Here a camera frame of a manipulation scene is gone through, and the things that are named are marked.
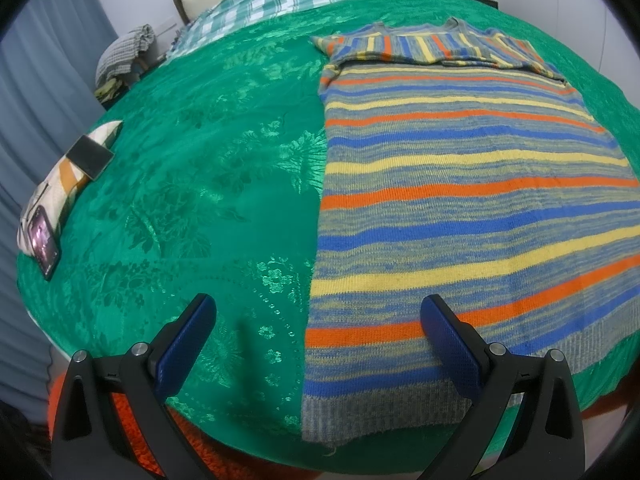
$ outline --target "blue object on wall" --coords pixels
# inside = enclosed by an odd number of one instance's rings
[[[18,218],[104,113],[95,69],[115,39],[98,0],[29,0],[0,41],[0,399],[32,422],[46,421],[51,357],[15,285]]]

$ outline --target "green bedspread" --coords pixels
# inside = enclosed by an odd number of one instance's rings
[[[39,325],[69,354],[117,354],[149,340],[198,292],[218,323],[170,400],[216,439],[276,462],[339,472],[424,468],[452,431],[373,435],[335,452],[300,439],[303,337],[326,141],[317,96],[324,63],[309,36],[383,21],[456,16],[529,40],[582,93],[636,174],[640,111],[535,27],[471,0],[348,0],[267,20],[160,67],[100,122],[124,127],[104,174],[83,191],[46,283],[18,258]],[[612,390],[638,355],[636,334],[575,376],[582,407]],[[503,420],[492,450],[508,433]]]

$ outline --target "knit sweater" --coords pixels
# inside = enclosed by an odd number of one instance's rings
[[[306,440],[462,418],[420,327],[428,294],[573,373],[640,328],[638,181],[527,41],[453,18],[312,41],[330,63]]]

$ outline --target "silver bolt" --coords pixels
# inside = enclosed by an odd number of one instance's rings
[[[564,354],[557,348],[554,348],[551,352],[549,352],[549,355],[554,361],[558,361],[559,363],[564,361]]]
[[[86,359],[86,350],[78,350],[72,357],[75,363],[81,363]]]
[[[507,347],[502,343],[491,343],[489,345],[489,352],[493,355],[505,355],[507,353]]]
[[[143,355],[149,350],[149,345],[146,343],[136,343],[131,347],[131,353],[133,355]]]

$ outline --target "blue gripper pad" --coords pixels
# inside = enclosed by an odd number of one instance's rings
[[[420,323],[458,393],[476,402],[482,391],[480,365],[431,298],[422,301]]]
[[[202,302],[156,365],[154,392],[160,403],[178,394],[215,324],[216,304],[203,294]]]

